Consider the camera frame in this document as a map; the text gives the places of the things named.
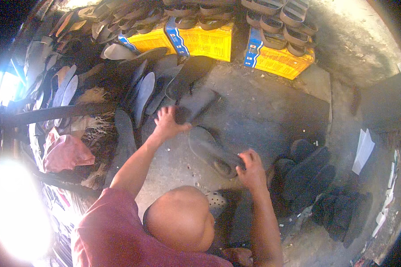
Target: yellow box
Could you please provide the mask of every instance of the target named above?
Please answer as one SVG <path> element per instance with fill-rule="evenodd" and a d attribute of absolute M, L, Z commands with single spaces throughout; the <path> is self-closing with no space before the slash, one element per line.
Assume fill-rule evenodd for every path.
<path fill-rule="evenodd" d="M 167 19 L 162 19 L 162 21 L 146 34 L 135 34 L 129 38 L 125 38 L 123 35 L 119 35 L 119 40 L 130 50 L 138 51 L 138 52 L 145 52 L 149 51 L 150 49 L 157 48 L 157 47 L 167 47 L 168 52 L 167 54 L 177 54 L 174 46 L 171 44 L 168 36 L 165 32 L 165 24 Z"/>
<path fill-rule="evenodd" d="M 178 29 L 175 18 L 171 17 L 165 30 L 179 55 L 208 56 L 230 62 L 234 27 L 235 23 L 229 22 L 218 29 L 206 31 L 198 23 L 192 29 Z"/>
<path fill-rule="evenodd" d="M 307 48 L 303 56 L 294 56 L 286 48 L 265 47 L 257 29 L 251 28 L 244 66 L 267 71 L 293 80 L 315 61 L 315 51 Z"/>

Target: pink plastic bag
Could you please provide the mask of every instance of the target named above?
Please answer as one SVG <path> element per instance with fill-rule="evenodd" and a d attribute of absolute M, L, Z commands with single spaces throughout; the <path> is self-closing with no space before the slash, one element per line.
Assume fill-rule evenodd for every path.
<path fill-rule="evenodd" d="M 55 127 L 49 132 L 44 144 L 44 173 L 72 170 L 78 165 L 92 165 L 94 161 L 95 156 L 79 138 L 59 136 Z"/>

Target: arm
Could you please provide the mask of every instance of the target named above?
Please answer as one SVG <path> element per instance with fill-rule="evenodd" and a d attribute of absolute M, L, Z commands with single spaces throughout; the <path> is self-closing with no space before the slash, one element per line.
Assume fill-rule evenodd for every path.
<path fill-rule="evenodd" d="M 177 133 L 187 131 L 189 123 L 178 125 L 174 119 L 175 107 L 163 107 L 157 112 L 154 120 L 156 128 L 146 142 L 123 164 L 114 176 L 110 188 L 128 190 L 134 197 L 140 192 L 147 176 L 150 163 L 156 150 L 166 140 L 174 138 Z"/>
<path fill-rule="evenodd" d="M 253 225 L 251 228 L 254 266 L 283 266 L 278 221 L 266 185 L 266 173 L 260 156 L 249 149 L 240 153 L 246 170 L 236 167 L 239 179 L 250 190 L 253 198 Z"/>

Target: blue label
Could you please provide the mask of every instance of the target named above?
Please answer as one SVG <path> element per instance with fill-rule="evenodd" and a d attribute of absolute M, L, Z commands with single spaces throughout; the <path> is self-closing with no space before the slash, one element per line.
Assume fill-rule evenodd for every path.
<path fill-rule="evenodd" d="M 180 36 L 180 31 L 175 25 L 175 17 L 169 18 L 168 23 L 166 24 L 166 33 L 179 55 L 190 56 L 190 52 L 184 45 L 184 39 Z"/>
<path fill-rule="evenodd" d="M 141 52 L 135 47 L 135 45 L 129 43 L 128 39 L 127 39 L 126 37 L 124 37 L 122 34 L 119 34 L 118 39 L 119 39 L 119 41 L 121 41 L 126 47 L 128 47 L 129 50 L 141 54 Z"/>
<path fill-rule="evenodd" d="M 257 64 L 257 58 L 258 56 L 260 56 L 260 51 L 262 47 L 263 41 L 261 40 L 260 31 L 258 29 L 251 28 L 247 52 L 244 60 L 244 66 L 255 67 L 255 65 Z"/>

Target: red t-shirt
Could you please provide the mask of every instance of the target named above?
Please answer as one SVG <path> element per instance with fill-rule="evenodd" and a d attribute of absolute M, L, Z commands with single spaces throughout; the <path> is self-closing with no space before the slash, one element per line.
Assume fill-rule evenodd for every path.
<path fill-rule="evenodd" d="M 107 188 L 86 212 L 71 238 L 75 267 L 232 267 L 205 253 L 185 253 L 146 234 L 129 192 Z"/>

